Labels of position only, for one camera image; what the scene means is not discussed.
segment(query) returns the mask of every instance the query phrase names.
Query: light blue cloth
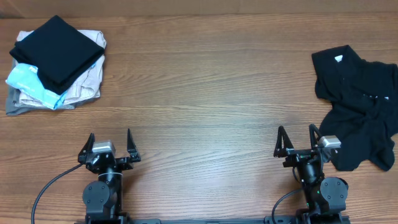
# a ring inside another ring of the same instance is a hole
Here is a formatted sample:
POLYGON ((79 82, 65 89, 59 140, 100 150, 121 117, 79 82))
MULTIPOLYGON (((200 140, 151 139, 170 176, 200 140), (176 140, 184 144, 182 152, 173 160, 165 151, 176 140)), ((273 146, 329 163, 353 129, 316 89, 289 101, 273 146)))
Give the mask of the light blue cloth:
POLYGON ((67 95, 67 91, 62 95, 57 95, 50 90, 46 90, 37 76, 37 67, 25 63, 19 63, 12 69, 6 83, 39 100, 44 106, 52 110, 62 106, 67 95))

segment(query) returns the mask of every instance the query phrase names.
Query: white cloth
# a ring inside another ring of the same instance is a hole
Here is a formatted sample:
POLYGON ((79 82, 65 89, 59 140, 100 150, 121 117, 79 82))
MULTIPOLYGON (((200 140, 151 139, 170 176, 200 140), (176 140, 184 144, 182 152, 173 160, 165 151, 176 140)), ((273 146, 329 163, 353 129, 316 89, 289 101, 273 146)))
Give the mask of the white cloth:
MULTIPOLYGON (((17 41, 23 40, 33 31, 26 32, 20 31, 17 37, 17 41)), ((82 34, 90 38, 92 41, 96 42, 99 46, 105 48, 106 40, 104 34, 97 30, 79 30, 82 34)), ((101 96, 100 84, 102 82, 103 76, 103 64, 105 61, 105 56, 102 55, 93 66, 88 70, 83 72, 72 84, 72 86, 67 90, 67 96, 64 105, 69 105, 79 101, 87 100, 90 98, 98 98, 101 96)), ((19 95, 19 103, 22 105, 31 106, 43 106, 41 102, 32 98, 24 93, 19 95)))

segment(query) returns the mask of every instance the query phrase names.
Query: table surface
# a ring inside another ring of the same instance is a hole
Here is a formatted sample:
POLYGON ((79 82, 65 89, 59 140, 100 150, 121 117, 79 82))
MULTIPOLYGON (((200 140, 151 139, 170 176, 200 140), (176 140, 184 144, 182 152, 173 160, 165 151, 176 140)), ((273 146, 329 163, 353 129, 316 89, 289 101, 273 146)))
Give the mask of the table surface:
MULTIPOLYGON (((130 128, 142 155, 124 173, 124 209, 133 218, 259 218, 298 188, 273 158, 277 128, 309 147, 308 125, 331 106, 315 96, 311 53, 350 44, 366 60, 398 62, 398 14, 66 19, 107 40, 101 98, 72 111, 5 115, 11 50, 20 30, 46 19, 0 20, 0 223, 30 223, 42 187, 77 164, 90 133, 126 155, 130 128)), ((354 172, 325 165, 349 183, 353 223, 396 223, 398 166, 369 161, 354 172)), ((84 219, 81 194, 96 176, 84 168, 54 183, 36 223, 84 219)), ((305 207, 303 195, 276 214, 305 207)))

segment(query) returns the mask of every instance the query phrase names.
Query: white label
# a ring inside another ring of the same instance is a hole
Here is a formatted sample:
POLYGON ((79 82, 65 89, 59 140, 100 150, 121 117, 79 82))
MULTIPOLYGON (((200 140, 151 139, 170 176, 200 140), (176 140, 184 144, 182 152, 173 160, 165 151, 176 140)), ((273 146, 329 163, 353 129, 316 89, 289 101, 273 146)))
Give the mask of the white label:
POLYGON ((337 62, 341 62, 342 59, 343 59, 343 56, 342 56, 342 55, 339 55, 339 56, 336 56, 336 57, 335 57, 335 60, 336 60, 337 62))

